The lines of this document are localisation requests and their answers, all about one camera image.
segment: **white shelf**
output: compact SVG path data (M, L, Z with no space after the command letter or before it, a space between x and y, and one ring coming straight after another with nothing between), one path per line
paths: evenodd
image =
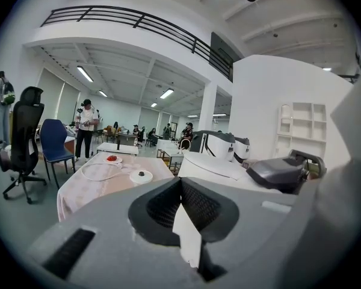
M273 155L285 157L290 150L295 149L324 158L326 136L325 105L304 102L284 103L279 108Z
M312 120L312 103L293 103L293 119Z
M314 122L313 139L326 140L326 123Z
M296 118L293 118L293 121L312 121L312 119L296 119Z
M323 104L313 104L314 121L326 121L326 107Z
M293 137L312 138L313 122L311 120L293 119Z

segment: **white pillar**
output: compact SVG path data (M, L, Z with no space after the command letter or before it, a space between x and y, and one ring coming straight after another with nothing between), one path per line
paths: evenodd
M156 124L156 134L157 135L162 135L159 131L159 128L161 127L162 124L162 117L163 117L163 112L160 111L159 112L159 116L158 116L158 123Z
M217 83L209 82L203 92L202 110L200 112L198 130L211 130L212 115L214 114Z

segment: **black railing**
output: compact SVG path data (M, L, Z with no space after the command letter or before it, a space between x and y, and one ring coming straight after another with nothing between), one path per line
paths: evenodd
M83 5L52 10L42 26L55 22L102 20L130 25L133 28L145 29L164 36L188 48L191 53L201 56L225 77L232 78L232 61L213 50L204 41L181 27L145 12L124 7L109 7L105 5Z

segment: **backpack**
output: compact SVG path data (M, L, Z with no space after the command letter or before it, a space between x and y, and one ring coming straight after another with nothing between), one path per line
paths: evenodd
M2 105L11 105L12 103L14 103L15 100L15 95L14 95L14 90L13 90L13 86L10 82L5 82L4 83L4 89L3 89L3 95L2 95L2 101L1 104Z

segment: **white lid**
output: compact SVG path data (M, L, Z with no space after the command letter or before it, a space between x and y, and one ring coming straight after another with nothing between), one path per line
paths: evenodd
M221 176L239 180L247 174L245 168L221 158L190 151L184 155L194 165Z
M151 182L153 176L151 172L148 172L146 170L134 170L133 172L130 173L130 179L132 182L137 183L137 184L144 184L144 183L148 183Z

